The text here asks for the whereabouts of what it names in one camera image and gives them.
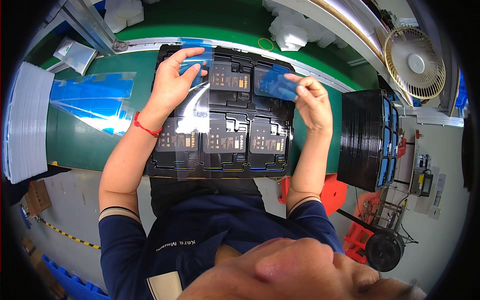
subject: red string bracelet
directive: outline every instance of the red string bracelet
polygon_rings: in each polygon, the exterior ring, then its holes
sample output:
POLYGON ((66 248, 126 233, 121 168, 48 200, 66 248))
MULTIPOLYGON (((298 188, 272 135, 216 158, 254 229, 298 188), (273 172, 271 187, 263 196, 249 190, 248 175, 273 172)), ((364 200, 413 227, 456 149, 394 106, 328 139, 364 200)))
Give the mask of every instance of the red string bracelet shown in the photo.
POLYGON ((159 130, 154 131, 154 132, 148 130, 147 128, 145 128, 145 127, 143 127, 142 125, 140 125, 140 123, 137 121, 137 118, 138 118, 138 114, 139 114, 139 113, 140 113, 139 111, 137 111, 137 112, 135 113, 135 117, 133 117, 133 124, 134 124, 135 126, 137 126, 137 127, 142 128, 143 130, 145 130, 145 131, 148 132, 149 134, 153 135, 154 137, 158 137, 158 134, 160 133, 160 131, 162 131, 162 128, 163 128, 163 127, 160 127, 159 130))

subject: man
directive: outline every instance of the man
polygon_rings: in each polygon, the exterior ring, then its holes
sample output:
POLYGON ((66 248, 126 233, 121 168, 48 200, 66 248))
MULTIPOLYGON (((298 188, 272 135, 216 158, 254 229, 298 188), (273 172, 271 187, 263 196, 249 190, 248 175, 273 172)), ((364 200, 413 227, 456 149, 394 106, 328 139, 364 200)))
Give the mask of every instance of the man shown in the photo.
POLYGON ((105 165, 98 226, 110 297, 423 299, 420 289, 380 279, 343 254, 318 198, 332 112, 327 91, 312 77, 285 75, 299 83, 296 104, 308 128, 287 195, 287 219, 265 212, 252 180, 173 180, 168 185, 152 180, 158 219, 146 237, 136 189, 156 143, 150 132, 162 127, 201 69, 196 64, 180 76, 180 64, 203 51, 182 49, 160 64, 152 95, 138 115, 140 126, 128 129, 105 165))

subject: stack of black trays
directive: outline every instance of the stack of black trays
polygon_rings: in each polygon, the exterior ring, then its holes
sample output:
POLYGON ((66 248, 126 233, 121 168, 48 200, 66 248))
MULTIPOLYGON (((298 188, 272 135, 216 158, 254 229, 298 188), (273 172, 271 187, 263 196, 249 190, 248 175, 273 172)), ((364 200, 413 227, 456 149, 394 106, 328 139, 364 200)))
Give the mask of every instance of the stack of black trays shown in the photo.
POLYGON ((398 111, 380 89, 342 95, 337 179, 375 192, 394 179, 398 111))
MULTIPOLYGON (((162 45, 156 69, 161 61, 179 49, 181 46, 162 45)), ((295 104, 277 98, 257 96, 253 91, 254 85, 260 83, 261 76, 265 75, 273 64, 287 67, 291 72, 295 70, 288 63, 256 54, 222 47, 212 50, 212 65, 210 68, 204 66, 204 69, 208 70, 210 82, 216 67, 217 70, 226 70, 227 75, 246 77, 248 85, 244 85, 242 89, 238 86, 219 88, 211 85, 209 135, 191 132, 176 137, 176 141, 191 141, 195 138, 195 145, 188 142, 189 147, 176 144, 167 148, 161 140, 162 136, 176 135, 171 128, 176 128, 177 119, 182 117, 182 109, 192 97, 190 93, 167 118, 157 145, 147 161, 147 175, 172 178, 285 176, 289 171, 288 154, 292 147, 295 104), (221 146, 212 149, 211 143, 221 146)))

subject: rubber band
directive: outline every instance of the rubber band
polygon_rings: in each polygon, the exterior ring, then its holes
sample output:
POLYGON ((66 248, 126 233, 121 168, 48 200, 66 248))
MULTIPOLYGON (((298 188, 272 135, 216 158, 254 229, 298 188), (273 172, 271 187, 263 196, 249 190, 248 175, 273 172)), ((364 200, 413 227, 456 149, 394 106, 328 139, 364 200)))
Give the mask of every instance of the rubber band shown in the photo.
POLYGON ((160 127, 159 130, 154 131, 154 132, 148 130, 147 128, 145 128, 145 127, 143 127, 142 125, 140 125, 140 123, 137 121, 137 118, 138 118, 138 114, 139 114, 139 113, 140 113, 139 111, 137 111, 137 112, 135 113, 135 117, 133 117, 133 124, 134 124, 136 127, 142 128, 143 130, 145 130, 145 131, 148 132, 149 134, 153 135, 154 137, 158 137, 158 134, 160 133, 160 131, 162 131, 162 128, 163 128, 163 127, 160 127))
POLYGON ((267 51, 272 51, 273 48, 275 48, 275 46, 273 45, 273 42, 272 42, 271 40, 269 40, 268 38, 264 38, 264 37, 258 39, 258 46, 259 46, 260 48, 262 48, 263 50, 267 50, 267 51), (260 41, 263 40, 263 39, 266 40, 266 41, 269 41, 270 44, 272 44, 272 48, 271 48, 271 49, 265 49, 265 48, 263 48, 263 47, 260 45, 260 41))

